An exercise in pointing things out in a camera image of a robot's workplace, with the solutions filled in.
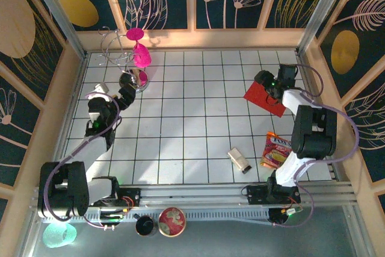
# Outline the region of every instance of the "chip bag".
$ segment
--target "chip bag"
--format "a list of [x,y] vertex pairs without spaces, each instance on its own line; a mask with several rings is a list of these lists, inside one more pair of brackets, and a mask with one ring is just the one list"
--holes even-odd
[[291,153],[291,142],[273,132],[266,135],[266,145],[260,164],[265,167],[277,169],[286,161]]

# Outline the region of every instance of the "pink object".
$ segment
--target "pink object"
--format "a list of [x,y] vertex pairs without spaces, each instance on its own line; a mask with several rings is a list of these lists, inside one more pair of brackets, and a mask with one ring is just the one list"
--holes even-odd
[[144,36],[144,31],[140,28],[131,28],[129,31],[127,31],[126,36],[129,40],[133,40],[137,43],[132,49],[134,52],[134,64],[140,68],[149,66],[151,63],[150,52],[138,41]]

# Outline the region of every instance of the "metal stand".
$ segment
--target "metal stand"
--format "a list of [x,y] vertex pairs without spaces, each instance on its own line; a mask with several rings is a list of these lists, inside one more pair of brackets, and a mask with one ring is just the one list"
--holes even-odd
[[[112,63],[116,65],[116,68],[122,71],[122,75],[119,78],[119,84],[122,87],[122,83],[126,80],[127,76],[130,77],[130,81],[135,85],[137,93],[142,92],[149,85],[149,76],[148,74],[138,67],[129,67],[129,63],[133,63],[134,53],[132,51],[125,51],[123,49],[122,42],[120,39],[122,37],[126,37],[125,34],[119,35],[119,29],[115,29],[114,31],[109,30],[107,26],[103,26],[104,30],[107,32],[98,31],[100,35],[103,36],[102,41],[100,42],[100,50],[102,54],[100,56],[104,57],[104,62],[99,65],[103,65],[106,63]],[[106,39],[109,36],[113,36],[113,38],[107,43]],[[120,46],[120,54],[115,54],[114,57],[111,56],[109,50],[111,45],[118,41]]]

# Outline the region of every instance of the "red card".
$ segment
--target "red card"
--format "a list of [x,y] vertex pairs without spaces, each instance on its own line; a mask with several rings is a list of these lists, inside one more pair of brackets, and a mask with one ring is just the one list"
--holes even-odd
[[269,96],[265,88],[257,82],[253,82],[244,98],[278,117],[281,117],[286,109],[282,104],[276,103],[277,101]]

